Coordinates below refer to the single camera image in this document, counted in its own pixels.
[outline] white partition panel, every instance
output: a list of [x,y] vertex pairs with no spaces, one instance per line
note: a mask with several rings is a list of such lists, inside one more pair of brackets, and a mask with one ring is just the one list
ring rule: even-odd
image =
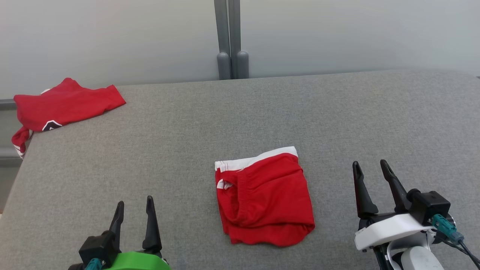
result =
[[3,0],[0,99],[87,87],[218,79],[213,0]]
[[240,0],[250,77],[396,68],[480,76],[478,0]]

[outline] red fabric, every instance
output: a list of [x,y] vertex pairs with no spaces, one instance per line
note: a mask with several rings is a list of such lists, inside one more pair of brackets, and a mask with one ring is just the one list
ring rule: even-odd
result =
[[315,228],[312,203],[298,157],[282,153],[243,170],[216,171],[224,233],[232,244],[295,245]]
[[17,104],[18,120],[24,125],[12,137],[21,157],[25,154],[30,131],[55,129],[125,104],[115,86],[92,90],[81,87],[71,78],[39,96],[16,95],[13,100]]

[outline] black cable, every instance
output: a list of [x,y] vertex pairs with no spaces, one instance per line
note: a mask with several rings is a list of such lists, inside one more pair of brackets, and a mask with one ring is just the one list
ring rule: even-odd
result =
[[[440,238],[440,237],[437,237],[436,235],[434,236],[434,238],[442,241],[443,243],[445,243],[445,244],[447,244],[447,245],[449,245],[449,246],[451,246],[451,247],[454,247],[454,248],[460,250],[463,254],[465,254],[465,255],[467,255],[467,256],[470,256],[470,255],[469,255],[465,250],[463,250],[462,248],[460,248],[460,247],[458,247],[458,246],[456,246],[456,245],[454,245],[454,244],[452,244],[452,243],[450,243],[450,242],[448,242],[448,241],[446,241],[446,240],[444,240],[444,239],[442,239],[442,238]],[[476,260],[478,263],[480,263],[480,259],[478,259],[478,258],[475,257],[475,256],[473,256],[473,257],[475,258],[475,260]]]
[[465,250],[465,252],[468,254],[468,256],[470,257],[470,259],[472,259],[473,263],[475,264],[475,266],[480,270],[480,263],[478,262],[478,259],[473,256],[473,254],[470,252],[470,250],[468,250],[467,246],[465,245],[465,243],[463,242],[463,240],[459,240],[458,243],[462,246],[462,248]]

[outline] gray table surface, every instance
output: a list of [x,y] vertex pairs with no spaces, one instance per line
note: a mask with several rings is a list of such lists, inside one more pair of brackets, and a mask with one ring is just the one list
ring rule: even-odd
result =
[[[122,251],[139,250],[155,199],[173,269],[377,269],[355,249],[351,165],[381,212],[394,206],[386,159],[405,188],[436,190],[480,255],[480,80],[384,71],[122,86],[127,104],[36,134],[0,220],[0,269],[67,269],[125,202]],[[315,230],[298,245],[232,245],[222,232],[214,161],[295,146]],[[475,269],[433,248],[446,269]]]

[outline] teal connector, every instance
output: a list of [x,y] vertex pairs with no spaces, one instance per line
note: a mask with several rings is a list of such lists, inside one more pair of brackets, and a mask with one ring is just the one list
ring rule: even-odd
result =
[[102,269],[102,266],[102,262],[99,259],[93,258],[90,260],[87,267],[85,267],[85,270],[100,270]]
[[456,231],[456,227],[440,214],[432,217],[432,225],[444,233],[455,245],[460,244],[459,241],[465,239],[461,233]]

